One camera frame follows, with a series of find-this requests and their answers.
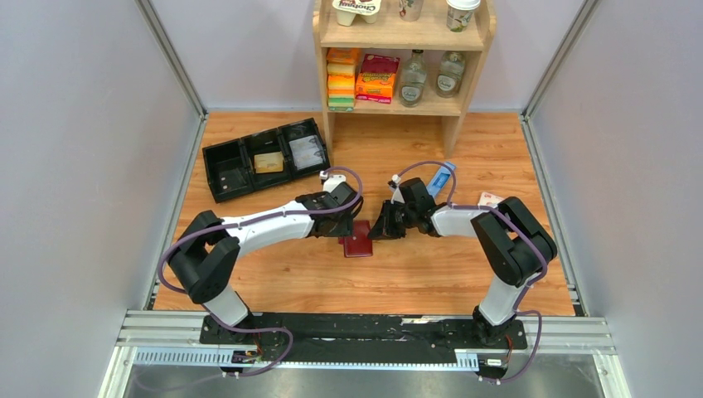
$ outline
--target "orange box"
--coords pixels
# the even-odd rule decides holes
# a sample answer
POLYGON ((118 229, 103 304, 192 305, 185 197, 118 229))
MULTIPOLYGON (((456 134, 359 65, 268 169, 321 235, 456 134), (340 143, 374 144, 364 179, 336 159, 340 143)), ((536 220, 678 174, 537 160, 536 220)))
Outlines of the orange box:
POLYGON ((393 98, 395 73, 363 72, 356 78, 356 94, 393 98))
POLYGON ((361 58, 361 49, 359 48, 330 48, 327 53, 327 62, 335 64, 356 65, 361 58))

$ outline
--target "red wallet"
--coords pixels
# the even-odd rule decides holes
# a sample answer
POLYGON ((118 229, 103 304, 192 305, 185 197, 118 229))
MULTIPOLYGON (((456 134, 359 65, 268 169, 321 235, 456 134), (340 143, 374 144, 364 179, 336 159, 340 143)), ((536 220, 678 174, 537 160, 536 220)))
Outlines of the red wallet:
POLYGON ((373 240, 368 238, 371 224, 369 221, 354 221, 354 235, 339 238, 344 245, 345 257, 369 257, 373 255, 373 240))

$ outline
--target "shelf board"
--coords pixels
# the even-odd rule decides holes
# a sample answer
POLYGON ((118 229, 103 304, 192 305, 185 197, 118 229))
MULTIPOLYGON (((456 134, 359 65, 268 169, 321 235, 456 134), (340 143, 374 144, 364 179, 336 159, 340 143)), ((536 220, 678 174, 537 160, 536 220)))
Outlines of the shelf board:
POLYGON ((424 116, 460 116, 462 103, 458 95, 452 98, 443 98, 437 95, 434 82, 437 80, 437 68, 429 68, 427 80, 424 83, 422 99, 412 108, 403 106, 398 99, 399 80, 395 80, 395 93, 390 104, 379 104, 374 101, 356 100, 352 112, 344 114, 419 114, 424 116))
POLYGON ((464 32, 447 28, 447 2, 424 0, 422 14, 415 22, 406 22, 398 14, 398 2, 384 0, 376 23, 357 17, 350 27, 337 23, 334 7, 321 15, 322 47, 401 48, 421 50, 483 51, 476 16, 464 32))

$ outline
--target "cup lid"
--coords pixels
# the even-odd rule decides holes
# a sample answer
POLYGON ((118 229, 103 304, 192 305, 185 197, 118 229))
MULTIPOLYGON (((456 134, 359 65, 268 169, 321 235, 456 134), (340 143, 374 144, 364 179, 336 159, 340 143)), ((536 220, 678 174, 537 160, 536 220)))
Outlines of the cup lid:
POLYGON ((381 0, 332 0, 332 7, 339 11, 373 15, 380 11, 381 0))
POLYGON ((481 5, 481 0, 447 0, 447 4, 458 10, 475 10, 481 5))

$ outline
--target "glass bottle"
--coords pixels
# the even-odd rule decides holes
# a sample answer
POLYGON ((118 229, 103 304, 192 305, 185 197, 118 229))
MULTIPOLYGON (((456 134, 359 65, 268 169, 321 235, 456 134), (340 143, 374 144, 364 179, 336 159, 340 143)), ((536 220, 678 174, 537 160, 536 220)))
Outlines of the glass bottle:
POLYGON ((422 50, 413 50, 413 55, 400 68, 400 103, 407 107, 416 106, 422 99, 427 80, 427 66, 422 60, 422 53, 422 50))
POLYGON ((437 95, 444 98, 454 97, 459 92, 466 59, 463 53, 446 51, 439 63, 437 74, 437 95))

